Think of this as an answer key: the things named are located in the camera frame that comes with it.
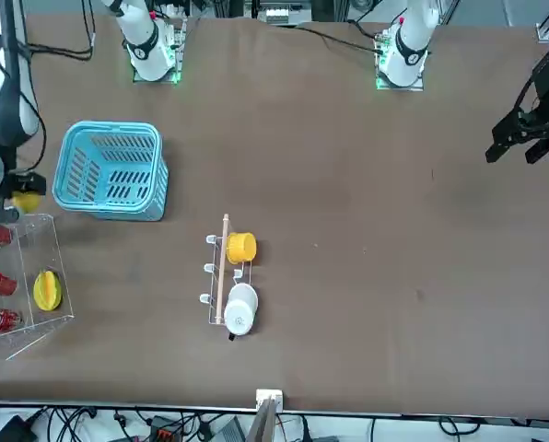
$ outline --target clear acrylic stand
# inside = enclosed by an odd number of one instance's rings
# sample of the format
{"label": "clear acrylic stand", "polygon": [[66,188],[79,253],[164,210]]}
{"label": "clear acrylic stand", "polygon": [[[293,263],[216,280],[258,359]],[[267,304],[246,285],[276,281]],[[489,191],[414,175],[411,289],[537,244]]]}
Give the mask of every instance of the clear acrylic stand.
{"label": "clear acrylic stand", "polygon": [[[0,273],[18,285],[11,296],[0,296],[0,308],[20,313],[23,321],[13,331],[0,332],[0,359],[13,358],[74,318],[53,217],[23,215],[6,227],[13,231],[13,239],[0,246]],[[46,270],[57,275],[62,287],[62,302],[52,311],[39,309],[32,295],[38,274]]]}

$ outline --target basket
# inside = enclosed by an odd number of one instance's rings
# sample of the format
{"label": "basket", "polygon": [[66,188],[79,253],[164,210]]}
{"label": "basket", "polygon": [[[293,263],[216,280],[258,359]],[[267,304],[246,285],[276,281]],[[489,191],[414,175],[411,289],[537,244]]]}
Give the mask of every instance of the basket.
{"label": "basket", "polygon": [[78,122],[65,134],[53,198],[97,218],[158,221],[168,168],[162,138],[142,122]]}

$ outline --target white mug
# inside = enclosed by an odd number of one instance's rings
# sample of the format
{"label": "white mug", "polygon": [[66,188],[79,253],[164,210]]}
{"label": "white mug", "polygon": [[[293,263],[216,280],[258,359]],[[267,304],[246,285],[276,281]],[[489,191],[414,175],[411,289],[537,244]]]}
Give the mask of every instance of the white mug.
{"label": "white mug", "polygon": [[251,285],[240,283],[231,287],[224,314],[229,332],[238,336],[249,332],[257,308],[258,295]]}

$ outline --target yellow mug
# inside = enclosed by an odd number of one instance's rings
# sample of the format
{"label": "yellow mug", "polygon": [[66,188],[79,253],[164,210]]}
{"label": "yellow mug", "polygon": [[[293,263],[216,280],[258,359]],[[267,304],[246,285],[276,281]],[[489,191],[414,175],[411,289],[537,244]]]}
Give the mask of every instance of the yellow mug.
{"label": "yellow mug", "polygon": [[256,257],[256,237],[252,233],[230,233],[226,255],[234,265],[252,261]]}

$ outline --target brown table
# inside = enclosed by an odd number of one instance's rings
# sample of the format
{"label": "brown table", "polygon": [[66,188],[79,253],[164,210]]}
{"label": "brown table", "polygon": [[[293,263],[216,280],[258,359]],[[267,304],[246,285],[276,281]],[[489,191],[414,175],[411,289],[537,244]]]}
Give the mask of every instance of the brown table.
{"label": "brown table", "polygon": [[[32,41],[83,33],[29,18]],[[73,122],[151,122],[166,214],[103,222],[48,196],[76,320],[0,363],[0,398],[252,407],[280,388],[290,409],[549,417],[549,161],[484,159],[544,51],[532,30],[439,29],[424,93],[377,91],[370,54],[247,19],[201,20],[177,87],[133,85],[113,19],[97,33],[91,63],[34,61],[41,171]],[[258,323],[233,343],[198,301],[225,212],[261,241]]]}

